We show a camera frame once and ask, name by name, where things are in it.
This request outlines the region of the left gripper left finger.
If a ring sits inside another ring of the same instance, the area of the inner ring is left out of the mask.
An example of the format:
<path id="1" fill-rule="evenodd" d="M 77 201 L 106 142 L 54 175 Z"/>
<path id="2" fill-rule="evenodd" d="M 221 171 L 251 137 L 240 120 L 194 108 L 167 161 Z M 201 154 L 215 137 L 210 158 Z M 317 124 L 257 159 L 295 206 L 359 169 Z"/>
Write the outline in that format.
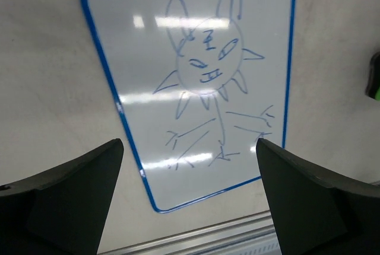
<path id="1" fill-rule="evenodd" d="M 96 254 L 124 146 L 120 139 L 1 186 L 1 254 Z"/>

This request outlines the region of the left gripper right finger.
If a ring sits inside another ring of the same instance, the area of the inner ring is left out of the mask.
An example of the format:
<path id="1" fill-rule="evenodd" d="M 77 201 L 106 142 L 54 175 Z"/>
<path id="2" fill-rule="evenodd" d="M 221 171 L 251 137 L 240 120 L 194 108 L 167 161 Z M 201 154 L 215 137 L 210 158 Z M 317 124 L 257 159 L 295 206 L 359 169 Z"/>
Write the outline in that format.
<path id="1" fill-rule="evenodd" d="M 379 186 L 266 139 L 256 156 L 282 254 L 379 254 Z"/>

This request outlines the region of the green whiteboard eraser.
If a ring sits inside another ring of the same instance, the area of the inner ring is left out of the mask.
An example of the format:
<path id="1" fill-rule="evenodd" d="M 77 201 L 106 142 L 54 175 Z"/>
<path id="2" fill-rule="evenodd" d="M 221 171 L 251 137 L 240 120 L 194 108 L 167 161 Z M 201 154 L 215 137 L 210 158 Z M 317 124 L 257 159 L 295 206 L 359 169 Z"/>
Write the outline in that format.
<path id="1" fill-rule="evenodd" d="M 375 53 L 369 62 L 369 79 L 365 89 L 368 97 L 379 101 L 379 86 L 380 86 L 380 68 L 379 68 L 380 52 Z"/>

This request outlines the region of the blue framed small whiteboard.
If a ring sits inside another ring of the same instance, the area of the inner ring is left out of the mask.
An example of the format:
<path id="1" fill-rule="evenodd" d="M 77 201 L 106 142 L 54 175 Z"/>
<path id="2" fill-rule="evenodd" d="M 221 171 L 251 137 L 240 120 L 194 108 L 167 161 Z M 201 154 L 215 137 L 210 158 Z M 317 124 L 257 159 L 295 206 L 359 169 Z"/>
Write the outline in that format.
<path id="1" fill-rule="evenodd" d="M 153 209 L 260 179 L 286 143 L 296 0 L 81 0 Z"/>

